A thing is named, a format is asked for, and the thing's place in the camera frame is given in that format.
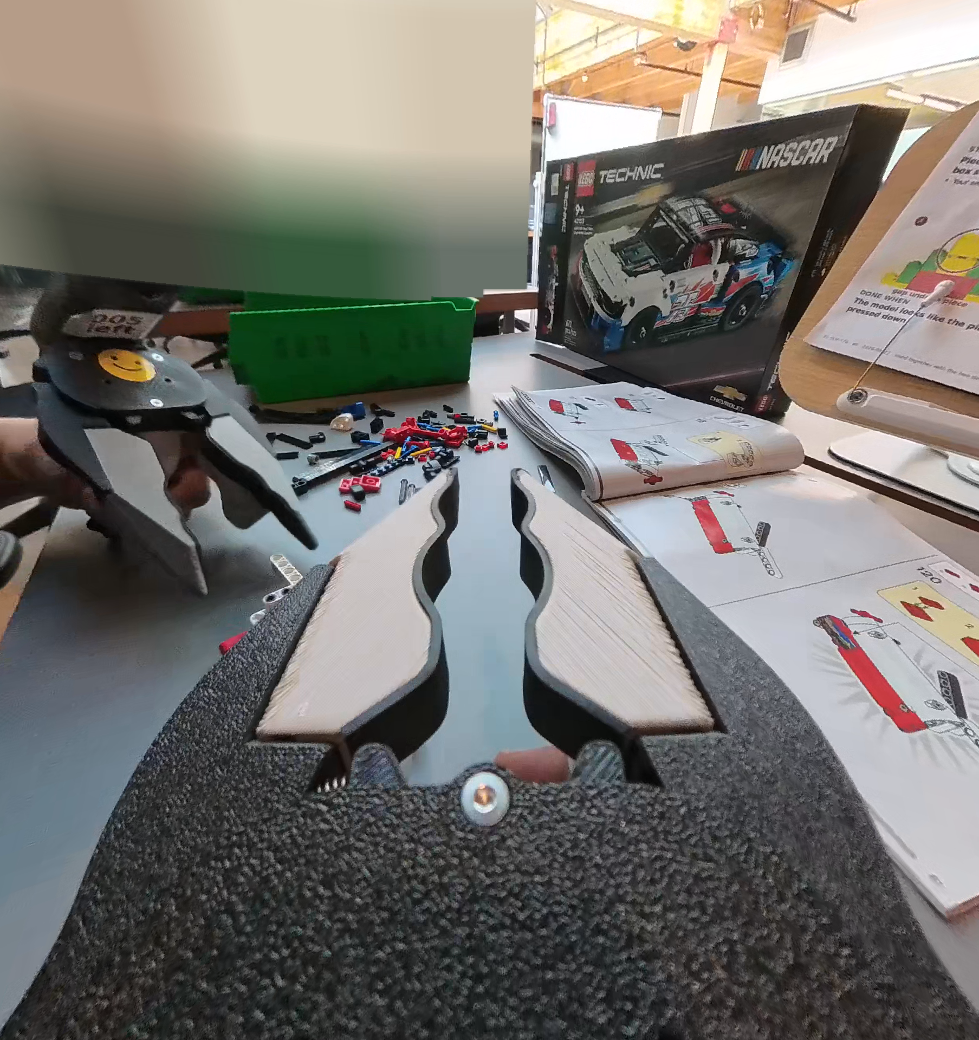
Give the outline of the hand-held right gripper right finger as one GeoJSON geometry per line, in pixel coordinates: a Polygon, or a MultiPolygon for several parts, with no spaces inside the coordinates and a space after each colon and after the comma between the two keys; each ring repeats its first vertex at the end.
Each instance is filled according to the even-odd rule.
{"type": "Polygon", "coordinates": [[[527,470],[510,474],[520,572],[533,597],[522,696],[533,728],[571,759],[608,742],[626,764],[646,737],[715,729],[644,570],[647,558],[527,470]]]}

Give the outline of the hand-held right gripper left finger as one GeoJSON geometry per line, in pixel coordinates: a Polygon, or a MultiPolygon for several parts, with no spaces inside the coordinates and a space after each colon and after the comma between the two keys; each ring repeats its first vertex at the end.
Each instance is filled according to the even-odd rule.
{"type": "Polygon", "coordinates": [[[436,598],[450,578],[456,470],[334,560],[257,724],[265,743],[321,744],[349,759],[366,745],[400,761],[444,721],[449,674],[436,598]]]}

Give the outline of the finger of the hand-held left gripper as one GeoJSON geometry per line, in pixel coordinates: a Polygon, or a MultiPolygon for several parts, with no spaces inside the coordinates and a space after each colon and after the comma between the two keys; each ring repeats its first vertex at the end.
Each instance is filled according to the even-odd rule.
{"type": "Polygon", "coordinates": [[[203,432],[203,469],[218,487],[223,514],[235,527],[253,527],[270,515],[307,549],[316,548],[293,485],[260,430],[235,414],[211,418],[203,432]]]}
{"type": "Polygon", "coordinates": [[[102,494],[103,520],[127,549],[160,565],[195,595],[206,595],[197,541],[168,497],[165,470],[154,446],[115,427],[92,428],[86,436],[108,485],[102,494]]]}

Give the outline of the red and white toy panel assembly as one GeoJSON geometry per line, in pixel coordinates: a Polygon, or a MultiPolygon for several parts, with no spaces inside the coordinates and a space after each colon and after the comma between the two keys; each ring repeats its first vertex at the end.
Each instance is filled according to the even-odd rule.
{"type": "Polygon", "coordinates": [[[218,653],[222,657],[240,641],[242,641],[250,629],[262,621],[263,617],[270,610],[270,608],[291,591],[293,591],[303,579],[303,573],[298,570],[294,564],[283,554],[270,555],[270,565],[282,578],[283,584],[281,584],[278,589],[270,591],[270,593],[263,597],[262,608],[249,617],[249,627],[247,629],[220,643],[218,653]]]}

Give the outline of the building instruction booklet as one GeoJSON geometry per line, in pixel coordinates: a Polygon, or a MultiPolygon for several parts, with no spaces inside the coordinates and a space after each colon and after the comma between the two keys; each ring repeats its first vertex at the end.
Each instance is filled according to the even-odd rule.
{"type": "Polygon", "coordinates": [[[979,577],[766,420],[632,383],[495,398],[779,675],[930,903],[979,906],[979,577]]]}

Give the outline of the person's left forearm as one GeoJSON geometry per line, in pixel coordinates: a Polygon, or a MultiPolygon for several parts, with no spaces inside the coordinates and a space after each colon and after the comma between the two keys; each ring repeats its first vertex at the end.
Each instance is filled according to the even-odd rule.
{"type": "Polygon", "coordinates": [[[36,419],[0,418],[0,509],[43,497],[53,472],[36,419]]]}

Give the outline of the grey desk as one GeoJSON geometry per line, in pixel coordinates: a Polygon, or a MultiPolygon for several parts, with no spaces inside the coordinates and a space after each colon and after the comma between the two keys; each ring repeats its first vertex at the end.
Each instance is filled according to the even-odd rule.
{"type": "MultiPolygon", "coordinates": [[[[520,432],[460,475],[453,574],[440,596],[450,675],[443,726],[404,773],[450,780],[500,750],[538,743],[522,706],[522,624],[531,605],[508,497],[513,466],[546,458],[520,432]]],[[[196,515],[209,594],[124,564],[82,513],[59,513],[0,645],[0,1031],[38,972],[100,834],[133,770],[181,700],[247,627],[274,588],[270,555],[299,568],[334,556],[396,509],[400,477],[359,515],[332,487],[304,496],[319,539],[310,553],[273,519],[223,524],[196,515]]]]}

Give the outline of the person's left hand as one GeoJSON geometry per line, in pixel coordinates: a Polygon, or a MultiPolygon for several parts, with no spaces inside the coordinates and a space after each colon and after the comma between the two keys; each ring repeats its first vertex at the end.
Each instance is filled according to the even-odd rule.
{"type": "MultiPolygon", "coordinates": [[[[145,435],[163,470],[168,499],[183,515],[210,500],[210,480],[200,465],[185,435],[176,433],[150,433],[145,435]]],[[[25,471],[40,498],[56,505],[85,511],[97,518],[102,505],[88,485],[65,469],[42,449],[35,439],[28,446],[24,462],[25,471]]]]}

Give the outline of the green plastic bin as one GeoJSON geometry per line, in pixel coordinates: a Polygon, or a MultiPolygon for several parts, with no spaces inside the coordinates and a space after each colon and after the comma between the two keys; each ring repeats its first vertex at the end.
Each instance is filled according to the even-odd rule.
{"type": "Polygon", "coordinates": [[[263,405],[463,384],[476,298],[423,302],[251,293],[228,317],[236,382],[263,405]]]}

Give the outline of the pile of loose toy bricks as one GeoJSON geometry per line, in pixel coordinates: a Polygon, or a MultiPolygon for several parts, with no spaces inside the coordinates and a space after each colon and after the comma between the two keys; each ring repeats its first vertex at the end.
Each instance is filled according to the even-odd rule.
{"type": "Polygon", "coordinates": [[[493,412],[489,419],[447,404],[412,413],[400,405],[361,400],[297,412],[252,405],[274,457],[288,466],[300,499],[334,487],[347,513],[359,514],[398,475],[406,503],[435,477],[459,468],[462,459],[506,451],[509,433],[493,412]]]}

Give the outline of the wooden document board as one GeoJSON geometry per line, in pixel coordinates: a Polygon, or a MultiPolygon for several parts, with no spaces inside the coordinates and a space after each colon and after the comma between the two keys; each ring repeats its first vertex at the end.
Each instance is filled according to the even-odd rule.
{"type": "MultiPolygon", "coordinates": [[[[805,337],[838,302],[888,227],[907,207],[927,176],[978,111],[979,101],[976,101],[960,111],[948,114],[902,155],[839,254],[808,310],[783,346],[780,381],[788,396],[800,408],[829,418],[842,417],[835,406],[838,397],[857,383],[865,363],[815,347],[808,344],[805,337]]],[[[864,385],[979,420],[978,395],[912,374],[881,368],[878,374],[865,378],[864,385]]]]}

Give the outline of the toy car set box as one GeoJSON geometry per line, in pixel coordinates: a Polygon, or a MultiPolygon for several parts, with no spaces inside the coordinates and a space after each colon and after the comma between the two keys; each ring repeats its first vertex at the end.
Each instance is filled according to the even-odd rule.
{"type": "Polygon", "coordinates": [[[536,338],[634,383],[782,417],[782,347],[906,120],[855,104],[548,162],[536,338]]]}

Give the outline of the white tipped pointer rod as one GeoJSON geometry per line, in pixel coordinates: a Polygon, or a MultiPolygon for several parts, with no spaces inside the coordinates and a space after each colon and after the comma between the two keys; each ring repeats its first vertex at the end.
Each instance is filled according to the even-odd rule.
{"type": "Polygon", "coordinates": [[[846,396],[850,401],[861,401],[865,399],[865,396],[867,395],[867,391],[864,389],[865,378],[868,376],[868,374],[880,362],[880,360],[886,356],[887,352],[893,346],[894,342],[904,331],[906,331],[909,328],[909,326],[912,323],[912,320],[921,316],[922,313],[931,305],[935,305],[942,302],[944,298],[946,298],[951,293],[953,288],[954,284],[950,279],[943,279],[938,283],[937,287],[932,292],[924,296],[924,298],[920,301],[919,305],[914,308],[914,310],[909,312],[909,314],[905,317],[899,329],[892,335],[888,342],[884,345],[883,348],[878,350],[876,356],[873,357],[873,359],[870,362],[868,362],[867,366],[865,367],[864,371],[861,371],[857,381],[852,385],[850,390],[847,391],[846,396]]]}

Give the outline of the whiteboard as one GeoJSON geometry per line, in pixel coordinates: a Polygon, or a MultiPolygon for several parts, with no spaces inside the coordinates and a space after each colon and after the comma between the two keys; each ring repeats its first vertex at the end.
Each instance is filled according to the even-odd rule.
{"type": "Polygon", "coordinates": [[[545,94],[542,98],[541,165],[590,153],[656,140],[659,107],[600,102],[545,94]]]}

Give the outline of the printed instruction sheet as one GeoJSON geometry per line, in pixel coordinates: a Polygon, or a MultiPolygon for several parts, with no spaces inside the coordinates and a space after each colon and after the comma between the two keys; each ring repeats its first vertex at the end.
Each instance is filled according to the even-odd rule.
{"type": "Polygon", "coordinates": [[[979,111],[806,341],[867,365],[945,279],[951,293],[912,320],[875,368],[979,397],[979,111]]]}

